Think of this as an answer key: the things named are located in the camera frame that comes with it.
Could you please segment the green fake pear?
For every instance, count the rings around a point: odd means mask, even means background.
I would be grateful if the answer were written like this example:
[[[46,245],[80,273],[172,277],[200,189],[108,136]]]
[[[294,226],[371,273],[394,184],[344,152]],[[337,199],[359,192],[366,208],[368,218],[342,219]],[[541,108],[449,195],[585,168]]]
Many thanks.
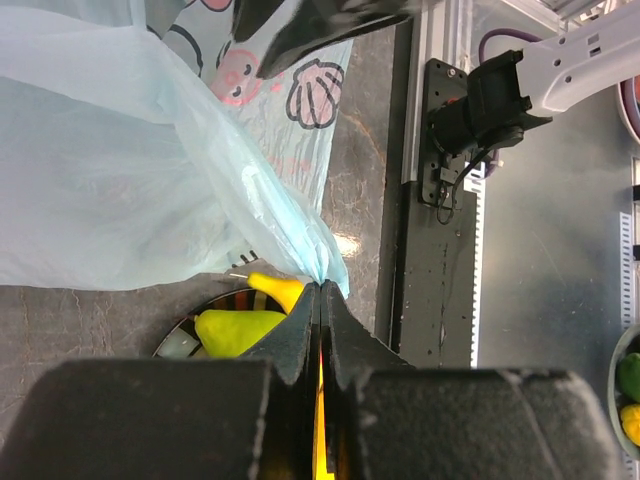
[[[284,319],[284,313],[267,310],[206,310],[195,317],[195,331],[213,358],[242,355]]]

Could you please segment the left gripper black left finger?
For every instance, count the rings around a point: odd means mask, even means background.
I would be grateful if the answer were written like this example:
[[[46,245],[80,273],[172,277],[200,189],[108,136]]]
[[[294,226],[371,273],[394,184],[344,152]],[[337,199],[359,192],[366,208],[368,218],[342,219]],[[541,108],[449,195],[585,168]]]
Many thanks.
[[[300,383],[315,390],[319,370],[319,294],[318,283],[307,283],[291,313],[240,359],[269,360],[286,385]]]

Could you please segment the yellow fake banana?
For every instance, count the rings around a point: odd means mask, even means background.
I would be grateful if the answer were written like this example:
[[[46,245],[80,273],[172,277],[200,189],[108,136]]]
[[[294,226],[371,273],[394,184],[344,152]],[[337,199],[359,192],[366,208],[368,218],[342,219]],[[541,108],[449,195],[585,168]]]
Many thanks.
[[[251,288],[272,297],[285,314],[291,313],[305,288],[297,279],[276,278],[259,272],[250,273],[247,283]]]

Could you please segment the light blue plastic bag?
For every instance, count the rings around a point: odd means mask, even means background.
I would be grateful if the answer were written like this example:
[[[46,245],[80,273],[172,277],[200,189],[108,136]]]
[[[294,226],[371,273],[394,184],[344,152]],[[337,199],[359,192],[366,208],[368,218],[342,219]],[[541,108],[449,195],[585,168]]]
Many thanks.
[[[321,219],[351,54],[274,77],[286,1],[248,41],[230,1],[1,5],[1,281],[133,290],[263,259],[349,287]]]

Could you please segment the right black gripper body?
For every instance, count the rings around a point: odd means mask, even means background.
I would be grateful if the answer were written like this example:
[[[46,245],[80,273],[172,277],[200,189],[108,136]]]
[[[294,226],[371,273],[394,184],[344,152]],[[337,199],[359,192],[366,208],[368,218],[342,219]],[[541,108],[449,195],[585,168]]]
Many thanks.
[[[260,61],[257,76],[270,79],[329,45],[384,29],[418,15],[421,1],[296,1]]]

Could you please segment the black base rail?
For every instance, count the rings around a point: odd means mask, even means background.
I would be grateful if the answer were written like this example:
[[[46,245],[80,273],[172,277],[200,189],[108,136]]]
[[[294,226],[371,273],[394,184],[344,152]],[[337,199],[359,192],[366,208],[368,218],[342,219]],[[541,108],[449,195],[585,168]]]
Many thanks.
[[[419,150],[427,31],[395,30],[375,335],[419,368],[472,365],[476,196],[442,225],[411,177]]]

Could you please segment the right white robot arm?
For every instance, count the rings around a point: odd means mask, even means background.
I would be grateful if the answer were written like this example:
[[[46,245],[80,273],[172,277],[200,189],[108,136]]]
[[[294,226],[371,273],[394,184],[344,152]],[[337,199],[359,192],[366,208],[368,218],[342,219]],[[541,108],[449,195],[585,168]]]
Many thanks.
[[[300,1],[270,42],[256,74],[272,78],[325,46],[418,14],[419,1]],[[489,58],[464,97],[430,116],[437,148],[459,154],[517,144],[585,98],[639,73],[639,4],[632,1],[573,31]]]

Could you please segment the dark rimmed beige plate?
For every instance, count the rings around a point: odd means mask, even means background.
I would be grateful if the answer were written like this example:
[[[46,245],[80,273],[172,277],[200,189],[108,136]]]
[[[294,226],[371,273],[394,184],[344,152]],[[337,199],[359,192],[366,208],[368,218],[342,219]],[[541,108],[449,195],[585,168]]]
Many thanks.
[[[159,343],[153,357],[164,359],[206,357],[206,351],[195,330],[195,317],[206,310],[285,313],[283,307],[272,296],[256,289],[241,288],[227,292],[209,299],[180,318]]]

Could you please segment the grey bowl with fruits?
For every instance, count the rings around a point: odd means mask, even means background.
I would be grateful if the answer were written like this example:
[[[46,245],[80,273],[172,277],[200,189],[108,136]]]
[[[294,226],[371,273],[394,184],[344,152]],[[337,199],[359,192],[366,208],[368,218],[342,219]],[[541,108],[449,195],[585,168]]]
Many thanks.
[[[639,363],[639,326],[628,327],[618,340],[611,356],[607,380],[607,408],[613,431],[623,451],[632,459],[639,460],[639,445],[629,438],[623,427],[622,411],[639,403],[639,388],[633,387],[629,395],[629,381],[623,376],[639,379],[639,368],[631,367]]]

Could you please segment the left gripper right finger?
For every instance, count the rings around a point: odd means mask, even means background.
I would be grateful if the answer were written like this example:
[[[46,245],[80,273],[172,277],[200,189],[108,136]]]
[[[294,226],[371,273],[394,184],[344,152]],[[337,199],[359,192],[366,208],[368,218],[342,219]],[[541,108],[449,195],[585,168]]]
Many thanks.
[[[320,287],[320,327],[327,392],[345,392],[373,372],[415,369],[352,315],[335,282]]]

